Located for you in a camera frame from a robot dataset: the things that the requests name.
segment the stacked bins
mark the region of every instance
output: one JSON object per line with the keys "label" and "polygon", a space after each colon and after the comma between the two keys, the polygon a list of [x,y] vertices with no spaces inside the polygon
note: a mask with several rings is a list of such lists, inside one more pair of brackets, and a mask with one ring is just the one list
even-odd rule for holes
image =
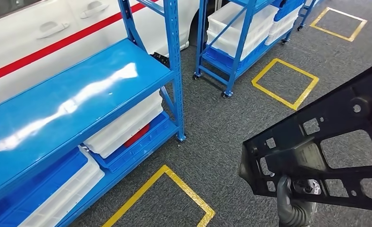
{"label": "stacked bins", "polygon": [[75,148],[0,200],[0,226],[53,227],[103,176],[96,161]]}
{"label": "stacked bins", "polygon": [[170,118],[161,104],[157,90],[84,141],[82,147],[109,171],[125,171],[168,126]]}
{"label": "stacked bins", "polygon": [[[242,9],[243,7],[240,5],[230,2],[211,14],[208,17],[207,44],[210,44]],[[238,68],[241,68],[248,59],[254,58],[257,53],[261,52],[277,11],[278,7],[269,5],[253,16]],[[207,49],[207,55],[210,58],[220,61],[230,69],[236,55],[245,14],[246,12],[242,13],[212,46]]]}
{"label": "stacked bins", "polygon": [[279,11],[274,17],[274,23],[265,45],[271,45],[293,28],[293,24],[299,17],[299,11],[303,6],[303,0],[278,0],[273,5],[277,6]]}

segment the yellow tape square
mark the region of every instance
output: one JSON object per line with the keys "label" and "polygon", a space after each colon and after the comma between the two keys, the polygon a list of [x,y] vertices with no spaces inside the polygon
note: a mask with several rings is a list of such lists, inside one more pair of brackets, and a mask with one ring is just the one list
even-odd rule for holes
{"label": "yellow tape square", "polygon": [[185,182],[182,181],[167,165],[163,165],[154,175],[108,220],[102,227],[111,227],[125,214],[131,206],[160,178],[167,174],[197,205],[205,211],[205,215],[197,227],[205,227],[214,217],[215,211],[200,198]]}
{"label": "yellow tape square", "polygon": [[[337,34],[337,33],[335,33],[335,32],[331,32],[331,31],[328,31],[328,30],[326,30],[326,29],[323,29],[323,28],[321,28],[321,27],[318,27],[318,26],[316,26],[316,24],[321,20],[321,18],[323,18],[323,16],[328,12],[328,11],[334,11],[334,12],[337,12],[337,13],[340,13],[340,14],[342,14],[342,15],[345,15],[345,16],[348,16],[348,17],[351,17],[351,18],[353,18],[353,19],[356,19],[356,20],[360,20],[361,21],[361,23],[359,24],[359,26],[355,29],[355,31],[353,32],[353,34],[350,36],[350,37],[345,37],[345,36],[343,36],[343,35],[340,35],[340,34]],[[320,31],[323,31],[323,32],[326,32],[326,33],[328,33],[328,34],[331,34],[331,35],[334,35],[334,36],[336,36],[336,37],[339,37],[339,38],[341,38],[341,39],[345,39],[345,40],[347,40],[347,41],[350,41],[350,42],[352,42],[355,38],[356,38],[356,36],[359,34],[359,32],[361,31],[361,29],[364,27],[364,25],[367,23],[367,20],[365,20],[365,19],[361,19],[361,18],[359,18],[359,17],[355,17],[355,16],[353,16],[353,15],[350,15],[350,14],[347,14],[347,13],[344,13],[344,12],[342,12],[342,11],[339,11],[339,10],[336,10],[336,9],[333,9],[333,8],[330,8],[330,7],[327,7],[327,8],[325,8],[325,10],[324,11],[322,11],[322,13],[313,21],[313,23],[310,25],[311,27],[313,27],[313,28],[315,28],[315,29],[318,29],[318,30],[320,30]]]}
{"label": "yellow tape square", "polygon": [[[264,88],[263,86],[259,85],[257,82],[259,79],[261,79],[264,74],[266,72],[268,72],[270,70],[270,68],[272,68],[277,62],[295,70],[295,71],[298,71],[299,73],[303,74],[303,75],[306,75],[310,78],[312,78],[313,80],[310,82],[309,86],[307,86],[307,88],[303,91],[303,93],[298,97],[298,99],[295,101],[295,103],[290,103],[288,101],[286,101],[285,99],[279,97],[278,95],[276,95],[275,93],[269,91],[268,89]],[[314,86],[317,84],[317,82],[319,81],[319,78],[314,76],[314,75],[311,75],[310,73],[306,72],[306,71],[303,71],[299,68],[297,68],[296,66],[293,66],[287,62],[284,62],[283,60],[281,59],[278,59],[278,58],[275,58],[273,59],[267,66],[264,67],[264,69],[259,72],[257,74],[256,77],[254,77],[251,81],[251,83],[253,84],[253,86],[257,87],[258,89],[260,89],[261,91],[263,91],[264,93],[266,93],[267,95],[271,96],[272,98],[280,101],[281,103],[285,104],[287,107],[293,109],[293,110],[297,110],[298,107],[301,105],[301,103],[304,101],[304,99],[309,95],[310,91],[313,90]]]}

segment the blue plastic storage bin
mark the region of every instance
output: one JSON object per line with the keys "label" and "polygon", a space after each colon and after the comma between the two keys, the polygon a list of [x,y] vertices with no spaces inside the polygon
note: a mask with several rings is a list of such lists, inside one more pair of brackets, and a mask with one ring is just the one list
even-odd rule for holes
{"label": "blue plastic storage bin", "polygon": [[17,227],[56,190],[78,172],[88,159],[73,149],[0,200],[0,227]]}
{"label": "blue plastic storage bin", "polygon": [[90,152],[93,158],[104,168],[114,172],[125,172],[127,168],[135,163],[139,158],[150,150],[149,144],[166,134],[166,129],[171,125],[171,120],[166,112],[160,113],[150,122],[149,131],[138,139],[130,147],[122,145],[107,158],[102,158],[99,154]]}
{"label": "blue plastic storage bin", "polygon": [[[266,40],[267,38],[264,41],[262,41],[252,52],[250,52],[250,54],[247,57],[245,57],[245,59],[239,61],[238,68],[236,69],[236,71],[246,66],[246,64],[249,64],[251,59],[258,58],[260,56],[260,54],[262,53],[262,49],[265,48],[264,43],[266,42]],[[207,49],[206,53],[207,57],[210,57],[211,59],[220,62],[229,69],[232,69],[233,61],[235,58],[229,56],[226,52],[210,46],[210,48]]]}
{"label": "blue plastic storage bin", "polygon": [[280,6],[281,2],[282,0],[276,0],[272,3],[273,6],[279,8],[274,17],[274,21],[279,21],[290,12],[294,11],[296,8],[303,4],[304,0],[287,0],[283,6]]}

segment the shelf caster wheel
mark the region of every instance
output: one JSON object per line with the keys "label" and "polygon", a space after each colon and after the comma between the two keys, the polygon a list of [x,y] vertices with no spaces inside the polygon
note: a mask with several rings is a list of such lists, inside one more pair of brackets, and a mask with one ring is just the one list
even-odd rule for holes
{"label": "shelf caster wheel", "polygon": [[227,94],[225,94],[225,93],[223,93],[223,92],[222,92],[221,96],[222,96],[223,98],[228,98],[228,97],[230,97],[229,95],[227,95]]}

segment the storage rack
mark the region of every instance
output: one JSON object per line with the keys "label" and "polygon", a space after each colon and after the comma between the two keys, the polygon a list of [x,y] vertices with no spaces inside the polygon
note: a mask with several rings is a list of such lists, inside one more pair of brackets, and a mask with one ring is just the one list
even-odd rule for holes
{"label": "storage rack", "polygon": [[[161,88],[174,121],[135,142],[122,171],[105,176],[65,216],[66,226],[173,135],[185,139],[177,0],[140,3],[164,16],[170,67],[146,53],[128,0],[118,0],[127,38],[0,104],[0,200]],[[173,102],[164,87],[173,84]]]}
{"label": "storage rack", "polygon": [[310,15],[311,10],[313,7],[317,4],[319,4],[322,0],[312,0],[309,6],[306,6],[306,1],[304,1],[304,5],[299,12],[299,16],[302,17],[303,19],[301,20],[299,26],[297,27],[297,30],[300,31],[302,28],[304,28],[304,22],[306,22],[307,17]]}
{"label": "storage rack", "polygon": [[[205,18],[206,18],[206,10],[207,10],[207,2],[208,0],[200,0],[200,10],[199,10],[199,24],[198,24],[198,35],[197,35],[197,58],[196,58],[196,67],[195,67],[195,74],[193,75],[194,80],[198,80],[201,77],[201,71],[207,73],[211,77],[215,78],[219,82],[223,83],[226,86],[225,91],[222,92],[222,97],[227,98],[233,95],[232,87],[237,78],[239,78],[245,71],[247,71],[254,63],[256,63],[265,53],[267,53],[278,41],[282,41],[282,44],[285,44],[289,41],[289,36],[292,32],[292,29],[285,32],[281,37],[279,37],[276,41],[274,41],[271,45],[265,46],[259,54],[256,54],[256,57],[250,58],[244,66],[238,69],[238,64],[240,61],[240,57],[242,55],[243,46],[246,41],[246,36],[248,34],[248,30],[252,21],[253,16],[274,2],[274,0],[265,0],[259,4],[256,4],[257,0],[230,0],[236,4],[239,4],[243,7],[243,9],[238,13],[227,26],[213,39],[213,41],[205,46],[204,42],[204,32],[205,32]],[[246,11],[246,15],[243,21],[243,27],[240,34],[240,39],[238,43],[238,47],[236,50],[235,58],[233,61],[232,69],[226,67],[222,62],[216,61],[208,57],[206,51],[211,45],[230,27],[230,25],[244,12]],[[222,72],[226,73],[229,76],[229,79],[226,80],[221,76],[217,75],[216,73],[212,72],[208,68],[203,66],[203,61],[213,65],[214,67],[220,69]]]}

